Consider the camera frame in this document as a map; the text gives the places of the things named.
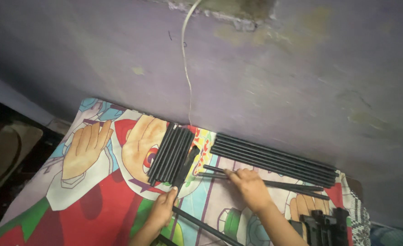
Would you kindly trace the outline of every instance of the colorful bed sheet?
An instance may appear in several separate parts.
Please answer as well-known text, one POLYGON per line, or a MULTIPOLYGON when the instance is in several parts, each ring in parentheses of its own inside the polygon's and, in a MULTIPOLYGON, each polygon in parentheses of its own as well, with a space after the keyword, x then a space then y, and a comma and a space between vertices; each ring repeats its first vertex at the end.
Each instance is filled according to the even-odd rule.
MULTIPOLYGON (((171 188, 159 182, 151 187, 146 175, 167 124, 96 98, 84 99, 67 135, 4 215, 0 246, 127 245, 154 200, 171 188)), ((201 152, 179 193, 178 206, 243 245, 272 245, 230 182, 196 174, 211 165, 253 169, 266 180, 303 182, 210 154, 215 133, 187 127, 201 152)), ((322 192, 330 201, 276 188, 269 192, 286 219, 296 221, 314 209, 326 214, 335 207, 349 209, 351 202, 343 173, 334 187, 322 192)), ((351 242, 350 219, 348 223, 351 242)), ((180 246, 225 245, 181 218, 173 218, 161 233, 180 246)))

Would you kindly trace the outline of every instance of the bundle of black rods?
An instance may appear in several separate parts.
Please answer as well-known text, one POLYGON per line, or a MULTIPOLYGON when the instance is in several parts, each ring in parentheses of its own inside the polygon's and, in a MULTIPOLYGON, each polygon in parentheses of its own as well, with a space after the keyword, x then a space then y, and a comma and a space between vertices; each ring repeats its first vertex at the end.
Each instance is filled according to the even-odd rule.
POLYGON ((148 182, 154 186, 156 181, 173 183, 183 166, 194 134, 188 129, 170 123, 163 136, 150 170, 148 182))
POLYGON ((338 176, 335 167, 222 133, 210 152, 325 188, 332 187, 338 176))
MULTIPOLYGON (((203 168, 214 171, 214 172, 224 173, 223 169, 209 166, 209 165, 203 165, 203 168)), ((205 172, 199 172, 197 174, 197 176, 208 177, 208 178, 213 178, 213 179, 228 179, 228 176, 226 176, 224 174, 205 173, 205 172)), ((279 189, 283 189, 283 190, 289 190, 289 191, 295 192, 297 194, 307 195, 310 197, 319 198, 319 199, 323 199, 323 200, 330 200, 328 196, 314 193, 315 191, 324 191, 324 189, 322 187, 291 184, 291 183, 284 183, 284 182, 275 182, 275 181, 269 181, 269 180, 262 180, 262 181, 268 187, 275 187, 275 188, 279 188, 279 189)))

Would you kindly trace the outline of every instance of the forearm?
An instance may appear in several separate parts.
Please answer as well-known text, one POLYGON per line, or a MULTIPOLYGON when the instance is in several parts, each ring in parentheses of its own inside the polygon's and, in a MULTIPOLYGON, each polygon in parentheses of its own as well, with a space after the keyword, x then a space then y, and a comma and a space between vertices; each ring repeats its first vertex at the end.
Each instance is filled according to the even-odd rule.
POLYGON ((157 236, 160 228, 155 225, 144 224, 130 240, 129 246, 149 246, 157 236))
POLYGON ((276 246, 307 246, 308 244, 294 230, 285 217, 273 203, 256 214, 276 246))

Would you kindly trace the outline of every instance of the bed sheet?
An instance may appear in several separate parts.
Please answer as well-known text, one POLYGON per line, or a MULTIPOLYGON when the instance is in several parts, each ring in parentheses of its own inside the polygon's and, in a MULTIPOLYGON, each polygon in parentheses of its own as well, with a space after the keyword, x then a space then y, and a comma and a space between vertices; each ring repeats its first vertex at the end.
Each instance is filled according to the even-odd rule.
MULTIPOLYGON (((0 223, 0 245, 127 245, 154 200, 171 188, 159 182, 151 187, 146 176, 167 124, 106 101, 84 99, 67 135, 9 206, 0 223)), ((243 245, 272 245, 230 182, 196 174, 211 165, 253 169, 266 180, 303 182, 210 154, 215 133, 186 127, 195 133, 192 144, 201 152, 179 193, 178 206, 243 245)), ((345 175, 339 173, 335 186, 322 192, 330 201, 276 188, 269 192, 286 219, 298 221, 299 214, 313 209, 330 215, 333 208, 351 207, 345 175)), ((352 245, 351 219, 347 221, 352 245)), ((182 218, 173 217, 161 233, 180 246, 225 245, 182 218)))

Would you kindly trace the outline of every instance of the white wire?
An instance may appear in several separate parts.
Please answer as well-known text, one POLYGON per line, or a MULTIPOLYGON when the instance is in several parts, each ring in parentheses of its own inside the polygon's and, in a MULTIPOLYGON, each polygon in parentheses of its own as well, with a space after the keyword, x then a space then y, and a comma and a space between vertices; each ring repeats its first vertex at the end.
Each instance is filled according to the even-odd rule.
POLYGON ((183 65, 185 66, 185 74, 186 74, 186 80, 188 81, 189 85, 189 111, 188 111, 188 119, 189 119, 189 125, 192 126, 191 122, 191 104, 192 104, 192 87, 191 87, 191 82, 189 81, 188 77, 188 69, 186 67, 186 55, 185 55, 185 47, 184 47, 184 42, 185 42, 185 30, 186 30, 186 25, 188 24, 188 20, 191 17, 192 13, 194 12, 195 8, 197 5, 201 2, 202 0, 197 0, 197 2, 192 5, 192 8, 189 9, 188 14, 186 15, 185 21, 183 22, 183 27, 182 27, 182 54, 183 54, 183 65))

